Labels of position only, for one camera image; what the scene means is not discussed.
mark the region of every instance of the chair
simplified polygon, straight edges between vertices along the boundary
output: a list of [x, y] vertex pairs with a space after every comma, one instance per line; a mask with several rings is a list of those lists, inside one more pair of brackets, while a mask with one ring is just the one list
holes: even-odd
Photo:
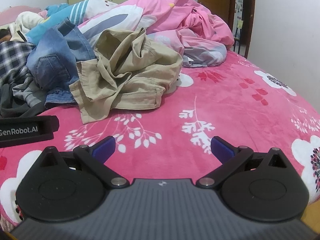
[[[242, 25], [243, 25], [243, 21], [238, 20], [238, 24], [237, 24], [237, 28], [236, 28], [236, 33], [235, 33], [235, 36], [234, 36], [235, 43], [233, 44], [233, 51], [236, 50], [236, 42], [238, 42], [238, 44], [239, 44], [238, 54], [240, 54], [240, 48], [241, 48], [241, 46], [240, 46], [240, 38], [241, 38]], [[240, 29], [239, 38], [237, 37], [238, 29]]]

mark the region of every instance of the plaid shirt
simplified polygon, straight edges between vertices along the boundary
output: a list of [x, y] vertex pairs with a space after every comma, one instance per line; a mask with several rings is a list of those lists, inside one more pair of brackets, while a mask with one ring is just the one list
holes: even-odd
[[4, 84], [18, 82], [29, 76], [30, 71], [26, 67], [27, 58], [35, 47], [30, 42], [5, 41], [0, 43], [0, 88]]

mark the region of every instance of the hair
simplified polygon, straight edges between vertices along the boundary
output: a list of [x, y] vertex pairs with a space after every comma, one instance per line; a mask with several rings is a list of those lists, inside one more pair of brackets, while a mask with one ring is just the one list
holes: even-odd
[[0, 29], [0, 39], [4, 38], [7, 35], [10, 35], [10, 30], [9, 29]]

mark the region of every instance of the pink floral blanket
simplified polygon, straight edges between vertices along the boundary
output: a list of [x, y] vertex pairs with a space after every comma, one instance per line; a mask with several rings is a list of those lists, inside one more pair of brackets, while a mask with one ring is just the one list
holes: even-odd
[[1, 215], [14, 225], [20, 222], [15, 190], [46, 146], [71, 151], [108, 135], [117, 146], [105, 165], [130, 181], [196, 181], [221, 165], [210, 150], [217, 135], [260, 152], [281, 148], [307, 185], [310, 202], [320, 194], [319, 114], [277, 78], [230, 51], [220, 66], [183, 68], [159, 109], [116, 110], [86, 125], [76, 107], [44, 114], [60, 120], [53, 140], [0, 150]]

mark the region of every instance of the flower center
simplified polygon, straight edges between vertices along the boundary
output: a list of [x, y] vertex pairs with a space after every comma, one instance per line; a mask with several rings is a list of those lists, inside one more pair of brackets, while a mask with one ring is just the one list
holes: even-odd
[[316, 191], [318, 192], [320, 189], [320, 147], [313, 149], [311, 164], [314, 170], [313, 176], [316, 178]]
[[268, 79], [269, 79], [270, 81], [272, 81], [273, 83], [277, 84], [278, 86], [281, 86], [281, 87], [284, 87], [284, 88], [288, 88], [287, 85], [285, 85], [284, 83], [282, 83], [281, 81], [277, 80], [277, 79], [274, 78], [274, 77], [268, 76]]

